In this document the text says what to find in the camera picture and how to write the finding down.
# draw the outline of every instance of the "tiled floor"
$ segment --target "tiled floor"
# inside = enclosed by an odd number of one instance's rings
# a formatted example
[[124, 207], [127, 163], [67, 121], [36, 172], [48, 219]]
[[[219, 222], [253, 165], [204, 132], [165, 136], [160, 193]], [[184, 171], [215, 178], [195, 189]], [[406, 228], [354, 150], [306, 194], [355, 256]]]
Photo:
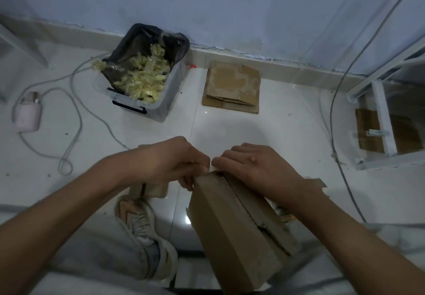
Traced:
[[[67, 177], [57, 172], [57, 161], [40, 158], [24, 146], [14, 132], [10, 111], [22, 89], [31, 83], [61, 77], [77, 65], [101, 52], [39, 43], [49, 61], [43, 70], [22, 57], [22, 69], [15, 76], [16, 85], [6, 105], [0, 104], [0, 202], [30, 205], [77, 177], [102, 157], [120, 152], [105, 126], [80, 108], [83, 131], [70, 160], [74, 172]], [[5, 70], [0, 57], [0, 70]], [[310, 87], [274, 82], [261, 83], [260, 114], [252, 115], [201, 105], [200, 97], [206, 70], [192, 69], [184, 80], [171, 112], [164, 123], [157, 123], [114, 106], [105, 95], [93, 88], [97, 73], [76, 75], [77, 92], [84, 103], [106, 120], [115, 135], [129, 147], [184, 136], [210, 157], [242, 142], [267, 144], [275, 148], [303, 176], [321, 178], [328, 194], [341, 208], [359, 219], [350, 201], [337, 165], [331, 157], [328, 134], [332, 93]], [[53, 86], [69, 88], [68, 80], [39, 86], [40, 92]], [[61, 155], [78, 129], [78, 119], [71, 102], [62, 93], [51, 93], [43, 103], [43, 117], [38, 132], [28, 140], [44, 153]], [[381, 171], [356, 171], [354, 159], [359, 151], [355, 105], [345, 95], [337, 97], [334, 114], [335, 141], [344, 170], [359, 207], [369, 222], [425, 222], [425, 173], [422, 166]], [[157, 215], [157, 230], [179, 249], [200, 249], [199, 241], [186, 217], [190, 193], [172, 182], [166, 199], [152, 199]], [[113, 215], [114, 200], [99, 212]]]

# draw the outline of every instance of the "white sneaker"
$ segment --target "white sneaker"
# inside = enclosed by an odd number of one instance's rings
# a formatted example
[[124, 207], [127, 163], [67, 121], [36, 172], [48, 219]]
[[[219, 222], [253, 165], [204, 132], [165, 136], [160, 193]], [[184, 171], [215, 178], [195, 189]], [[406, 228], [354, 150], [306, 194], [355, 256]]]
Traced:
[[155, 213], [150, 204], [143, 199], [121, 196], [115, 205], [115, 215], [125, 222], [143, 246], [151, 246], [155, 241], [158, 243], [159, 264], [151, 280], [170, 283], [177, 271], [177, 251], [169, 241], [157, 235]]

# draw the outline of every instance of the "electrical cable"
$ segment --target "electrical cable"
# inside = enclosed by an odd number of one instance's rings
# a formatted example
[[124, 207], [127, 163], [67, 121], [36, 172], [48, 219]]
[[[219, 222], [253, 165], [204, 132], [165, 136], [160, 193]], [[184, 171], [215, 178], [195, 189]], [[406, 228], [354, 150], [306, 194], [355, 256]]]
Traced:
[[[84, 68], [84, 69], [81, 69], [80, 70], [80, 68], [83, 66], [83, 65], [85, 65], [86, 63], [88, 63], [88, 62], [90, 62], [90, 61], [92, 61], [92, 60], [94, 60], [94, 59], [97, 59], [97, 58], [100, 58], [100, 57], [102, 57], [102, 56], [106, 56], [107, 54], [106, 53], [104, 53], [104, 54], [100, 54], [100, 55], [98, 55], [98, 56], [95, 56], [95, 57], [92, 57], [92, 58], [90, 58], [90, 59], [88, 59], [87, 61], [84, 61], [84, 62], [82, 62], [82, 64], [80, 64], [71, 74], [69, 74], [69, 75], [66, 75], [66, 76], [63, 76], [63, 77], [60, 77], [60, 78], [57, 78], [57, 79], [53, 79], [53, 80], [47, 80], [47, 81], [42, 81], [42, 82], [38, 82], [38, 83], [34, 83], [34, 84], [31, 84], [31, 85], [29, 85], [29, 86], [27, 86], [26, 88], [24, 88], [24, 90], [22, 91], [22, 93], [18, 96], [18, 98], [17, 98], [17, 100], [15, 101], [15, 103], [14, 103], [14, 105], [13, 105], [13, 107], [12, 107], [12, 114], [11, 114], [11, 119], [12, 119], [12, 122], [14, 123], [15, 122], [15, 119], [16, 119], [16, 108], [17, 108], [17, 106], [18, 106], [18, 104], [19, 104], [19, 102], [21, 101], [21, 99], [23, 98], [23, 96], [24, 96], [24, 94], [29, 90], [29, 89], [31, 89], [31, 88], [33, 88], [33, 87], [35, 87], [35, 86], [39, 86], [39, 85], [42, 85], [42, 84], [46, 84], [46, 83], [54, 83], [54, 82], [58, 82], [58, 81], [61, 81], [61, 80], [64, 80], [64, 79], [66, 79], [66, 78], [69, 78], [69, 85], [70, 85], [70, 88], [71, 88], [71, 93], [72, 93], [72, 95], [77, 99], [77, 101], [84, 107], [84, 109], [85, 110], [87, 110], [88, 112], [89, 112], [89, 114], [91, 114], [93, 117], [95, 117], [96, 119], [98, 119], [98, 120], [100, 120], [101, 122], [103, 122], [103, 124], [105, 124], [105, 126], [106, 126], [106, 128], [108, 129], [108, 131], [109, 131], [109, 134], [112, 136], [112, 138], [117, 142], [117, 143], [119, 143], [123, 148], [125, 148], [125, 149], [130, 149], [129, 147], [127, 147], [125, 144], [123, 144], [122, 142], [120, 142], [116, 137], [115, 137], [115, 135], [113, 134], [113, 132], [112, 132], [112, 130], [111, 130], [111, 128], [110, 128], [110, 126], [109, 126], [109, 124], [105, 121], [105, 120], [103, 120], [102, 118], [100, 118], [98, 115], [96, 115], [96, 114], [94, 114], [91, 110], [89, 110], [88, 109], [88, 107], [85, 105], [85, 104], [83, 104], [83, 102], [81, 101], [81, 99], [79, 98], [79, 96], [77, 95], [77, 93], [76, 93], [76, 91], [75, 91], [75, 88], [74, 88], [74, 79], [75, 79], [75, 75], [77, 74], [77, 73], [81, 73], [81, 72], [84, 72], [84, 71], [87, 71], [87, 70], [90, 70], [90, 69], [92, 69], [92, 67], [87, 67], [87, 68]], [[63, 153], [63, 155], [62, 156], [54, 156], [54, 155], [48, 155], [48, 154], [44, 154], [44, 153], [41, 153], [41, 152], [39, 152], [39, 151], [37, 151], [26, 139], [25, 139], [25, 137], [24, 137], [24, 135], [22, 134], [22, 133], [19, 133], [19, 137], [20, 137], [20, 139], [22, 140], [22, 142], [24, 143], [24, 145], [26, 146], [26, 147], [28, 147], [29, 148], [29, 150], [31, 151], [31, 152], [33, 152], [33, 153], [35, 153], [35, 154], [37, 154], [37, 155], [39, 155], [39, 156], [41, 156], [41, 157], [45, 157], [45, 158], [52, 158], [52, 159], [58, 159], [59, 160], [59, 163], [58, 163], [58, 168], [57, 168], [57, 170], [58, 170], [58, 172], [61, 174], [61, 175], [70, 175], [71, 173], [72, 173], [72, 171], [73, 171], [73, 165], [72, 165], [72, 163], [68, 160], [68, 157], [69, 157], [69, 154], [71, 153], [71, 151], [72, 151], [72, 148], [74, 147], [74, 145], [75, 145], [75, 143], [77, 142], [77, 140], [78, 140], [78, 138], [79, 138], [79, 136], [80, 136], [80, 134], [81, 134], [81, 132], [82, 132], [82, 129], [83, 129], [83, 122], [82, 122], [82, 117], [81, 117], [81, 113], [80, 113], [80, 111], [79, 111], [79, 109], [78, 109], [78, 107], [77, 107], [77, 104], [75, 103], [75, 100], [74, 100], [74, 98], [72, 97], [72, 95], [68, 92], [68, 91], [66, 91], [65, 89], [63, 89], [63, 88], [60, 88], [60, 87], [54, 87], [54, 88], [50, 88], [50, 89], [48, 89], [47, 91], [45, 91], [43, 94], [41, 94], [40, 95], [40, 103], [41, 103], [41, 101], [43, 100], [43, 98], [47, 95], [47, 94], [49, 94], [50, 92], [52, 92], [52, 91], [61, 91], [61, 92], [63, 92], [64, 94], [66, 94], [67, 96], [68, 96], [68, 98], [71, 100], [71, 102], [72, 102], [72, 104], [73, 104], [73, 106], [75, 107], [75, 110], [77, 111], [77, 115], [78, 115], [78, 119], [79, 119], [79, 127], [78, 127], [78, 130], [77, 130], [77, 133], [75, 134], [75, 136], [73, 137], [73, 139], [71, 140], [71, 143], [68, 145], [68, 147], [67, 147], [67, 149], [65, 150], [65, 152]], [[65, 165], [67, 165], [70, 169], [69, 169], [69, 171], [65, 171], [64, 170], [64, 166]]]
[[350, 186], [348, 185], [346, 176], [344, 174], [343, 168], [341, 167], [340, 164], [340, 160], [338, 158], [338, 154], [337, 154], [337, 150], [335, 148], [335, 142], [334, 142], [334, 131], [333, 131], [333, 126], [332, 126], [332, 113], [334, 110], [334, 102], [335, 102], [335, 97], [337, 96], [337, 93], [341, 87], [341, 84], [343, 83], [344, 78], [347, 76], [348, 72], [351, 70], [351, 68], [353, 67], [353, 65], [358, 61], [358, 59], [360, 58], [360, 56], [364, 53], [364, 51], [366, 51], [366, 49], [369, 47], [369, 45], [372, 43], [372, 41], [377, 37], [377, 35], [379, 34], [379, 32], [381, 31], [381, 29], [384, 27], [384, 25], [386, 24], [386, 22], [388, 21], [388, 19], [391, 17], [391, 15], [393, 14], [393, 12], [396, 10], [396, 8], [399, 6], [399, 4], [402, 2], [403, 0], [397, 0], [397, 2], [394, 4], [394, 6], [390, 9], [390, 11], [387, 13], [387, 15], [385, 16], [384, 20], [381, 22], [381, 24], [379, 25], [378, 29], [375, 31], [375, 33], [373, 34], [373, 36], [371, 37], [371, 39], [368, 41], [368, 43], [366, 43], [366, 45], [364, 46], [364, 48], [360, 51], [360, 53], [356, 56], [356, 58], [353, 60], [353, 62], [351, 62], [350, 66], [348, 67], [347, 71], [344, 72], [344, 75], [342, 76], [340, 82], [338, 83], [338, 86], [335, 90], [334, 96], [332, 98], [332, 103], [331, 103], [331, 110], [330, 110], [330, 115], [329, 115], [329, 122], [330, 122], [330, 132], [331, 132], [331, 145], [332, 145], [332, 155], [334, 156], [337, 164], [338, 164], [338, 168], [340, 169], [341, 172], [341, 176], [343, 177], [344, 183], [347, 187], [348, 193], [350, 195], [351, 200], [353, 201], [354, 206], [356, 207], [357, 212], [359, 213], [360, 217], [362, 218], [363, 222], [367, 222], [363, 213], [360, 211], [359, 206], [357, 205], [356, 200], [354, 199], [353, 193], [350, 189]]

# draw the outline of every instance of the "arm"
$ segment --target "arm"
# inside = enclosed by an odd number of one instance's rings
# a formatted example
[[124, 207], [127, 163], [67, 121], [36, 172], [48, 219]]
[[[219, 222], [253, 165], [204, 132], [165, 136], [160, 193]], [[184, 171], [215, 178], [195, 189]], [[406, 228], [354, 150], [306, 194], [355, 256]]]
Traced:
[[423, 294], [425, 273], [305, 181], [271, 147], [242, 144], [214, 158], [270, 200], [292, 211], [329, 250], [360, 294]]
[[205, 174], [210, 159], [183, 137], [104, 158], [0, 227], [0, 289], [16, 294], [106, 201], [135, 182]]

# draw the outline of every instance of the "hand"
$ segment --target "hand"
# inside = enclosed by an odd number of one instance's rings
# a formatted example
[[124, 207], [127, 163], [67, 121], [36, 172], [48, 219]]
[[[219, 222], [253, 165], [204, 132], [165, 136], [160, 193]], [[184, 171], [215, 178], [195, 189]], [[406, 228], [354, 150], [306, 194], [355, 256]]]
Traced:
[[273, 148], [243, 143], [212, 160], [218, 170], [233, 174], [247, 186], [282, 206], [290, 207], [295, 189], [303, 185], [299, 175]]
[[174, 180], [189, 184], [192, 176], [207, 174], [210, 168], [210, 158], [182, 136], [114, 154], [102, 162], [105, 171], [112, 171], [118, 176], [119, 185]]

